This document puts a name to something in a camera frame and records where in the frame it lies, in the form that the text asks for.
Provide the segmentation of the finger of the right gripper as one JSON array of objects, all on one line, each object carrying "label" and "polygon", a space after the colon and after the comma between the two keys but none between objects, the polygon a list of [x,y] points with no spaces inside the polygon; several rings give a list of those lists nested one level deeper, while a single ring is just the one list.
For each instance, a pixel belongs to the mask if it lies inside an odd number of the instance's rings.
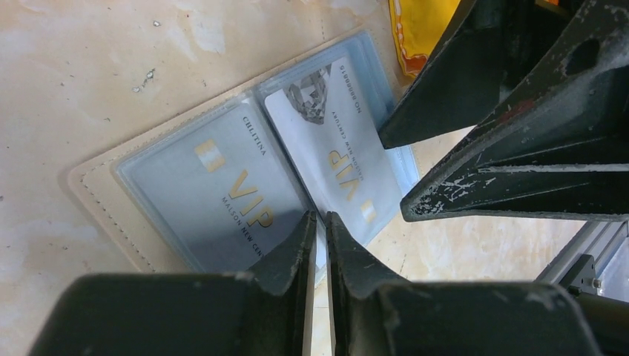
[{"label": "finger of the right gripper", "polygon": [[628,218],[628,3],[585,1],[549,52],[401,200],[408,222]]},{"label": "finger of the right gripper", "polygon": [[378,134],[386,149],[477,125],[498,104],[505,1],[462,1]]}]

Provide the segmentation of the silver VIP card sleeve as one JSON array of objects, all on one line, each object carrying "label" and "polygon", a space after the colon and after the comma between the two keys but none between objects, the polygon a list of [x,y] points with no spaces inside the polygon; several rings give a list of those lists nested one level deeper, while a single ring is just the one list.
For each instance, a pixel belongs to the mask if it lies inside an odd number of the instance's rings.
[{"label": "silver VIP card sleeve", "polygon": [[197,271],[243,271],[309,209],[258,109],[207,113],[126,159],[118,174],[171,247]]},{"label": "silver VIP card sleeve", "polygon": [[350,58],[314,69],[263,104],[319,211],[337,212],[368,244],[392,218],[401,189]]}]

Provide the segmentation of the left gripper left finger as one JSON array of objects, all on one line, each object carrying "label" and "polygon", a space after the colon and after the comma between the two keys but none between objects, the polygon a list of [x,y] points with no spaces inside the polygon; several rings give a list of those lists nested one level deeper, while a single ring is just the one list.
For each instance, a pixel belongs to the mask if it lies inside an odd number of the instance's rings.
[{"label": "left gripper left finger", "polygon": [[249,270],[89,274],[54,306],[32,355],[303,355],[317,217],[306,212]]}]

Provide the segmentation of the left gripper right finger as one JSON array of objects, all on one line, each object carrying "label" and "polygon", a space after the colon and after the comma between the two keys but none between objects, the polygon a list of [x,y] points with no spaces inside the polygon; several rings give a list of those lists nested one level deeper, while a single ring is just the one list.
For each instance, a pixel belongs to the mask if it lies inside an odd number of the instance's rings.
[{"label": "left gripper right finger", "polygon": [[404,279],[325,218],[336,355],[600,355],[581,309],[544,283]]}]

